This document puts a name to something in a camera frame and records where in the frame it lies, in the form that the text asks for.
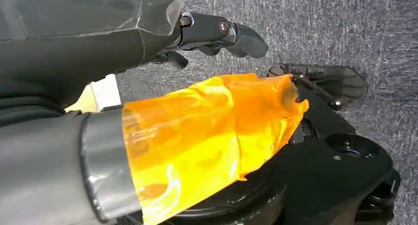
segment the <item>yellow tape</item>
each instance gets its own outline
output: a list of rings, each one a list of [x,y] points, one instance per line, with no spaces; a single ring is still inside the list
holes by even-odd
[[[217,76],[125,105],[125,144],[146,225],[245,180],[289,141],[309,107],[295,102],[290,78]]]

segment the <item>robotic finger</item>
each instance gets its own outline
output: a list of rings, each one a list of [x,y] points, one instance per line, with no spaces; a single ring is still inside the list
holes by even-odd
[[[187,59],[175,50],[199,50],[208,56],[217,55],[222,48],[233,56],[262,58],[268,51],[264,39],[252,28],[228,21],[220,16],[201,13],[183,13],[179,19],[181,32],[178,39],[157,55],[154,63],[169,62],[179,69],[187,66]]]

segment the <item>orange tape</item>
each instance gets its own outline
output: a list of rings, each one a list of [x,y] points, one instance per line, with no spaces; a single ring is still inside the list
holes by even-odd
[[[287,144],[309,107],[295,102],[290,78],[217,76],[125,105],[125,144],[146,225],[245,180]]]

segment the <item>black plastic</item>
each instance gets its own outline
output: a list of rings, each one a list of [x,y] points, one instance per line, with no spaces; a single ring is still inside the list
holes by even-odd
[[[204,46],[200,46],[199,48],[197,48],[200,52],[208,55],[208,56],[215,56],[217,54],[219,54],[219,52],[221,51],[221,49],[219,48],[218,45],[204,45]]]
[[[306,64],[278,64],[269,76],[293,74],[297,83],[314,91],[334,110],[359,100],[366,93],[364,79],[348,66],[315,66]]]
[[[361,203],[356,225],[386,225],[394,217],[395,198],[401,177],[395,170]]]
[[[202,44],[207,44],[224,38],[227,34],[223,33],[219,26],[225,18],[220,16],[207,15],[191,12],[191,25],[181,29],[181,49],[191,49]]]
[[[325,142],[338,153],[354,158],[372,158],[380,153],[378,144],[356,134],[333,134]]]
[[[360,203],[393,170],[380,150],[373,158],[353,158],[334,151],[326,138],[286,146],[278,154],[288,183],[281,225],[352,225]]]
[[[305,117],[313,126],[317,137],[340,132],[355,133],[355,129],[314,92],[300,87],[299,96],[300,99],[309,100],[310,106]]]

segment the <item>hole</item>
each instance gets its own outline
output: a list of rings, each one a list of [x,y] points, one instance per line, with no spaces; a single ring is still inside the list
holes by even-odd
[[[372,140],[356,134],[338,133],[330,135],[325,142],[333,150],[353,158],[369,159],[380,152],[380,146]]]

